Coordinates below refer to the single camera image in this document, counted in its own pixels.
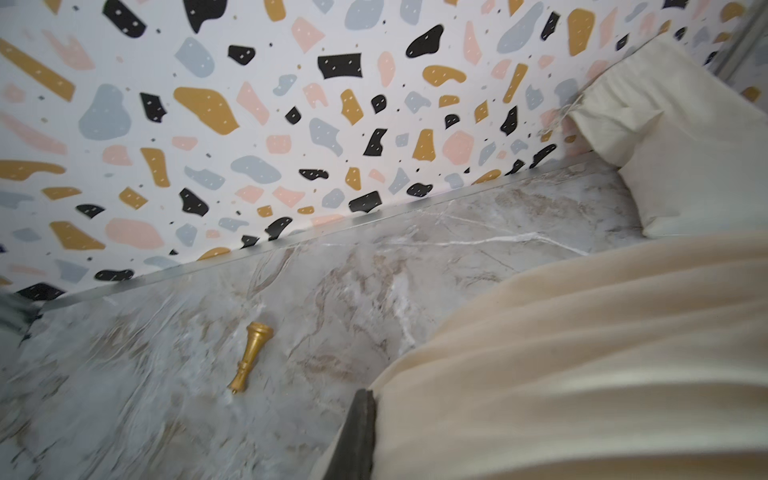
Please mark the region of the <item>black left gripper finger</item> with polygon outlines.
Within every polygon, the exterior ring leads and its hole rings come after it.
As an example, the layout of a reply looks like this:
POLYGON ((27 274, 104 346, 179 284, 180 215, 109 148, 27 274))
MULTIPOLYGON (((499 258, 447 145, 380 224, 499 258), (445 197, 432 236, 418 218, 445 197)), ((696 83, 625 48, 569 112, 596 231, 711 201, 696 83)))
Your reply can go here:
POLYGON ((376 443, 377 403, 371 390, 355 392, 323 480, 369 480, 376 443))

